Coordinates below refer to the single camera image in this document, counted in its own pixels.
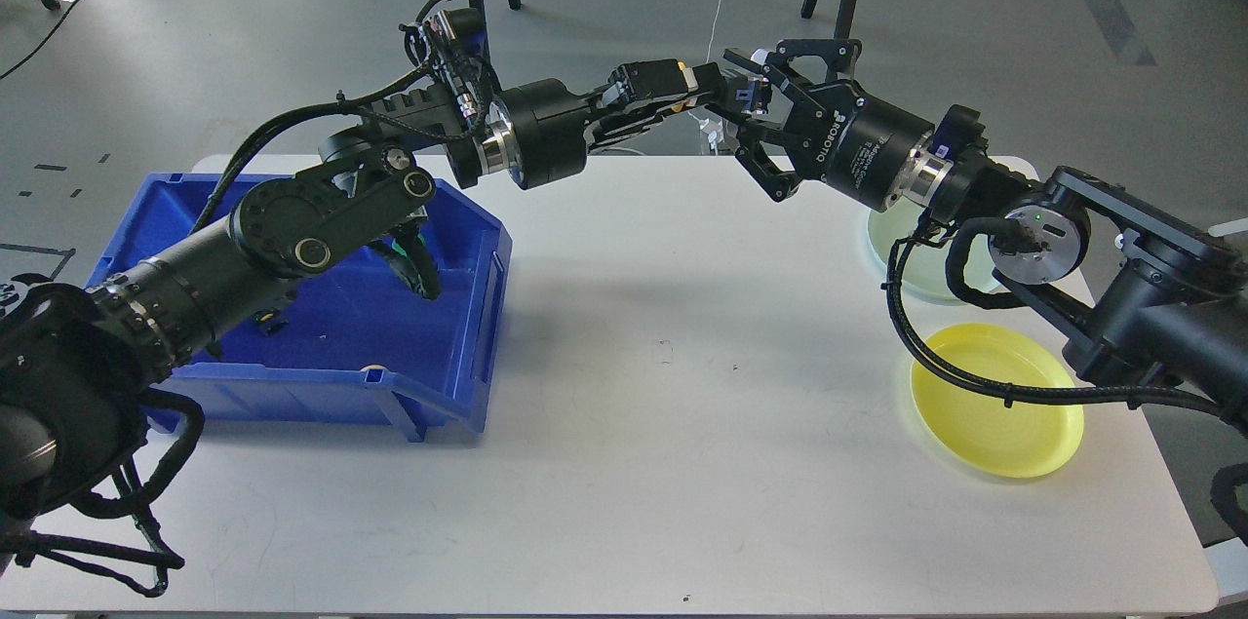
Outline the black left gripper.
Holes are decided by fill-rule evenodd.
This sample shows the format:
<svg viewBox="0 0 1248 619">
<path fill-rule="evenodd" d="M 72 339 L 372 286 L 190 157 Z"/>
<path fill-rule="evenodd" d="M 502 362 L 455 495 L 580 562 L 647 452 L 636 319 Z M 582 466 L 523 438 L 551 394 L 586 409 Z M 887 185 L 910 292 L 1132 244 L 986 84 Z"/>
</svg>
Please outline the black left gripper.
<svg viewBox="0 0 1248 619">
<path fill-rule="evenodd" d="M 696 105 L 718 102 L 728 80 L 714 62 L 623 62 L 607 85 L 573 94 L 559 80 L 503 90 L 485 119 L 485 173 L 508 171 L 520 188 L 580 173 L 588 154 L 645 134 Z M 631 109 L 631 111 L 610 111 Z"/>
</svg>

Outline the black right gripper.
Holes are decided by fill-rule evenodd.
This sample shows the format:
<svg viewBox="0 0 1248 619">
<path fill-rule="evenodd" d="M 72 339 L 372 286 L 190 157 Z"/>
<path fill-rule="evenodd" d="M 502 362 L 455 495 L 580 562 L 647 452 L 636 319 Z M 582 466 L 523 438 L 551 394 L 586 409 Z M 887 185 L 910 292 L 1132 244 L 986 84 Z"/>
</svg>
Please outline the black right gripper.
<svg viewBox="0 0 1248 619">
<path fill-rule="evenodd" d="M 792 101 L 784 127 L 753 119 L 735 125 L 734 157 L 771 201 L 792 197 L 801 180 L 819 180 L 880 212 L 897 193 L 899 173 L 935 126 L 856 81 L 841 81 L 854 77 L 861 52 L 861 40 L 782 40 L 774 51 L 723 51 L 725 62 L 768 80 Z M 806 57 L 824 64 L 821 84 L 797 72 L 797 60 Z M 781 171 L 766 144 L 784 149 L 794 170 Z"/>
</svg>

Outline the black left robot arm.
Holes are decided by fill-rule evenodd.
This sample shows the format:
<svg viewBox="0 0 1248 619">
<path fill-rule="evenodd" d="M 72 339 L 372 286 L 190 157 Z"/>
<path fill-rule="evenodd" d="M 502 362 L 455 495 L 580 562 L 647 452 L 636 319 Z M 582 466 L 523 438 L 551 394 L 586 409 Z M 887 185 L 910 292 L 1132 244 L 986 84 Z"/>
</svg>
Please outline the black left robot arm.
<svg viewBox="0 0 1248 619">
<path fill-rule="evenodd" d="M 419 237 L 436 193 L 416 158 L 423 145 L 446 149 L 461 187 L 507 171 L 530 188 L 684 109 L 736 97 L 716 64 L 671 57 L 624 62 L 584 94 L 558 80 L 502 89 L 485 16 L 451 1 L 428 0 L 402 24 L 411 72 L 250 134 L 182 241 L 90 290 L 19 277 L 25 295 L 2 311 L 4 564 L 44 558 L 161 597 L 183 559 L 151 505 L 205 416 L 158 384 L 364 247 L 436 298 Z"/>
</svg>

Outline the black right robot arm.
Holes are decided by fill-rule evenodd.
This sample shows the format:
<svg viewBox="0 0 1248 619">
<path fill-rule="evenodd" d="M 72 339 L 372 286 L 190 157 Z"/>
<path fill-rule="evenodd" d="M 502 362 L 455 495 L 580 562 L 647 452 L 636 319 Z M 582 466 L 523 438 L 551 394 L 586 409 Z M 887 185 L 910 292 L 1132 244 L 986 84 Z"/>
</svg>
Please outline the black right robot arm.
<svg viewBox="0 0 1248 619">
<path fill-rule="evenodd" d="M 1033 180 L 988 157 L 978 112 L 953 105 L 929 122 L 854 80 L 856 40 L 784 40 L 723 57 L 753 72 L 739 100 L 738 160 L 778 201 L 802 180 L 875 212 L 921 210 L 889 251 L 889 317 L 929 373 L 1003 406 L 1186 407 L 1246 431 L 1246 260 L 1226 240 L 1137 200 L 1119 185 L 1060 167 Z M 754 120 L 771 92 L 784 124 Z M 985 311 L 1033 310 L 1066 337 L 1080 384 L 1045 393 L 973 374 L 919 338 L 901 298 L 909 256 L 946 247 L 955 300 Z"/>
</svg>

